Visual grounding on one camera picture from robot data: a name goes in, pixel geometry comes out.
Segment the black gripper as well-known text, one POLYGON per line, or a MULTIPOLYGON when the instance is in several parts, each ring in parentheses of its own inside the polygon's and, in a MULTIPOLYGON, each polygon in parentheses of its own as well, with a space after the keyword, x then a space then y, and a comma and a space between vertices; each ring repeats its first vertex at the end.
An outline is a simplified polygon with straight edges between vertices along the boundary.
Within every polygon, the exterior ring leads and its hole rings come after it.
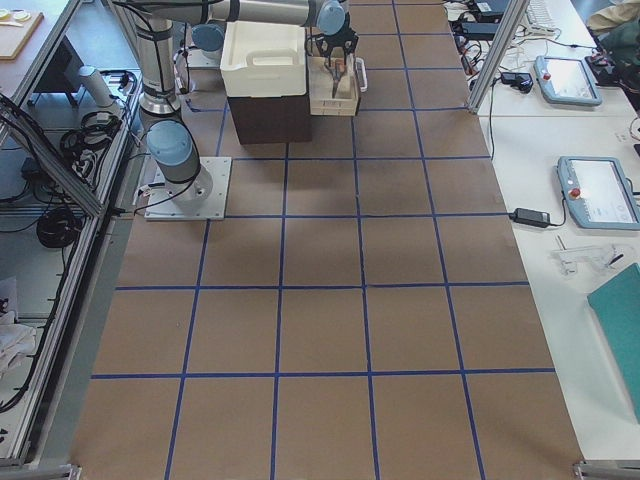
POLYGON ((356 51, 358 40, 358 34, 351 27, 343 27, 332 35, 314 33, 305 40, 305 52, 308 56, 330 59, 333 51, 339 49, 342 51, 343 58, 346 58, 356 51))

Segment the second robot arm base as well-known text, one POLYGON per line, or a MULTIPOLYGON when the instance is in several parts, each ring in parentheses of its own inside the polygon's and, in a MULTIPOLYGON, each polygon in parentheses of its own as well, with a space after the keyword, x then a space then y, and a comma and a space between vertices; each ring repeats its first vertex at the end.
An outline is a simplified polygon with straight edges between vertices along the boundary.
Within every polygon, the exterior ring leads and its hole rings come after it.
POLYGON ((225 27, 219 23, 195 25, 188 44, 188 63, 195 69, 218 69, 225 40, 225 27))

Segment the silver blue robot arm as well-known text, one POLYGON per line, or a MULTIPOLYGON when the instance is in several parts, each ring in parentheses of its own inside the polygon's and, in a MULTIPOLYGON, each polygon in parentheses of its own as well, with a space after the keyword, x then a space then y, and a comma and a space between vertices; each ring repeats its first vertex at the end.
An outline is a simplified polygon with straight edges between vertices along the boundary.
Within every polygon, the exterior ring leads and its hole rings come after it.
MULTIPOLYGON (((224 23, 231 33, 274 39, 284 26, 301 37, 314 28, 324 58, 334 49, 354 51, 358 36, 350 26, 344 1, 118 1, 130 12, 136 29, 136 48, 142 71, 139 98, 147 130, 149 153, 165 178, 169 200, 197 195, 204 181, 203 167, 191 132, 182 120, 172 67, 172 26, 183 22, 210 30, 224 23)), ((238 139, 243 144, 305 142, 311 138, 308 85, 294 93, 279 93, 278 80, 251 87, 249 93, 226 89, 238 139)))

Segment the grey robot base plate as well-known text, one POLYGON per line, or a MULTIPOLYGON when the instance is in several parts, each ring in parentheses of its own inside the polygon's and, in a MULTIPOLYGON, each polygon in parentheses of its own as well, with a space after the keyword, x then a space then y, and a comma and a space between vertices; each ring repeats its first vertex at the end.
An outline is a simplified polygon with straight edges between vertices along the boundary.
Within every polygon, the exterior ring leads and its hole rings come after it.
POLYGON ((160 167, 156 168, 149 202, 152 206, 143 211, 148 221, 195 221, 222 220, 225 216, 226 200, 231 176, 230 157, 201 157, 201 171, 194 184, 175 199, 169 200, 181 188, 166 185, 160 167))

